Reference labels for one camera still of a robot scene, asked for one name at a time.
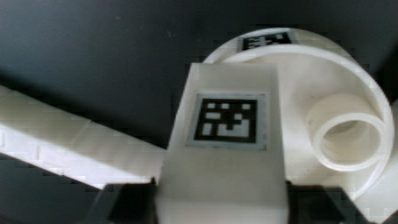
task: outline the dark background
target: dark background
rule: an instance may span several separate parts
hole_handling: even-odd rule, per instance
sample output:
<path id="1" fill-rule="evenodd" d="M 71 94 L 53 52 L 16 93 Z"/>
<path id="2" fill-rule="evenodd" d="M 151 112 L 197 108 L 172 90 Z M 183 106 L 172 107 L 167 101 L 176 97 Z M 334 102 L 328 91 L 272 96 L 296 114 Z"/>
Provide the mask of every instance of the dark background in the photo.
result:
<path id="1" fill-rule="evenodd" d="M 339 43 L 392 101 L 394 0 L 0 0 L 0 84 L 165 148 L 190 63 L 236 35 L 286 26 Z M 67 223 L 96 193 L 14 163 L 0 160 L 0 213 Z"/>

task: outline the circular opening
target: circular opening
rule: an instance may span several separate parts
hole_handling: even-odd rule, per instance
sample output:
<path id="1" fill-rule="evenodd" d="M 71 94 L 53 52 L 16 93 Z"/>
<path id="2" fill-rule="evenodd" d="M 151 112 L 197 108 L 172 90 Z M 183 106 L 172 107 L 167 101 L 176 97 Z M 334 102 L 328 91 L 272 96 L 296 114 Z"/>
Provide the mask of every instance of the circular opening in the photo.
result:
<path id="1" fill-rule="evenodd" d="M 327 131 L 321 139 L 321 153 L 332 163 L 353 165 L 364 162 L 380 146 L 380 134 L 364 121 L 346 121 Z"/>

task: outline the white cylinder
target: white cylinder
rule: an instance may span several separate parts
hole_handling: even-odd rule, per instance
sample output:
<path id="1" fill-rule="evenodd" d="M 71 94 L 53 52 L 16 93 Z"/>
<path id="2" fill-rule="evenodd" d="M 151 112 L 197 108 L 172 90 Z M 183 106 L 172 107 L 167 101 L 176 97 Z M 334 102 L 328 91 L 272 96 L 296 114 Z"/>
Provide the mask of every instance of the white cylinder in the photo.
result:
<path id="1" fill-rule="evenodd" d="M 369 167 L 385 154 L 385 128 L 366 101 L 336 94 L 314 104 L 307 115 L 314 156 L 334 170 Z"/>

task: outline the white plastic part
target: white plastic part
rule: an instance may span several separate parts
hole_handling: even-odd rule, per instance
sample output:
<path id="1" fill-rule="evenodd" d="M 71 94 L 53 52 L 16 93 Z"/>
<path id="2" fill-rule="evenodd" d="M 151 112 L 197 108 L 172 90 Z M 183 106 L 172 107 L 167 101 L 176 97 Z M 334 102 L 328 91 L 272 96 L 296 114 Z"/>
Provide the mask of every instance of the white plastic part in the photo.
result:
<path id="1" fill-rule="evenodd" d="M 369 167 L 385 154 L 385 128 L 367 102 L 350 94 L 323 98 L 307 113 L 314 156 L 339 171 Z"/>
<path id="2" fill-rule="evenodd" d="M 165 151 L 0 87 L 0 152 L 96 188 L 158 178 Z"/>
<path id="3" fill-rule="evenodd" d="M 392 104 L 394 127 L 398 128 L 398 102 Z M 394 134 L 394 149 L 385 170 L 375 185 L 355 200 L 355 205 L 369 222 L 383 223 L 398 210 L 398 133 Z"/>
<path id="4" fill-rule="evenodd" d="M 291 44 L 257 47 L 241 51 L 241 38 L 288 32 Z M 286 178 L 295 184 L 341 186 L 350 198 L 366 192 L 380 176 L 392 148 L 392 115 L 380 87 L 337 44 L 318 34 L 289 28 L 254 31 L 218 47 L 204 63 L 275 64 L 280 90 L 280 117 L 284 139 Z M 375 111 L 383 129 L 383 148 L 369 154 L 367 164 L 357 167 L 327 167 L 314 156 L 307 114 L 325 97 L 357 96 Z"/>
<path id="5" fill-rule="evenodd" d="M 161 224 L 288 223 L 275 78 L 272 65 L 192 65 L 156 195 Z M 204 99 L 224 101 L 241 99 L 240 96 L 243 99 L 247 96 L 264 97 L 264 105 L 257 100 L 254 110 L 263 120 L 252 117 L 252 127 L 257 125 L 264 130 L 261 148 L 240 147 L 241 143 L 222 140 L 224 135 L 216 132 L 211 136 L 213 144 L 211 141 L 206 141 L 206 145 L 193 144 L 192 141 L 200 143 L 202 140 L 190 138 L 192 129 L 197 130 L 195 134 L 208 135 L 208 132 L 195 128 L 200 124 L 195 111 L 204 113 L 216 106 L 204 104 L 204 99 L 197 97 L 202 95 L 216 95 L 218 97 Z M 240 108 L 238 112 L 227 111 L 222 106 L 218 102 L 216 112 L 225 117 L 248 109 L 245 103 L 231 104 Z"/>

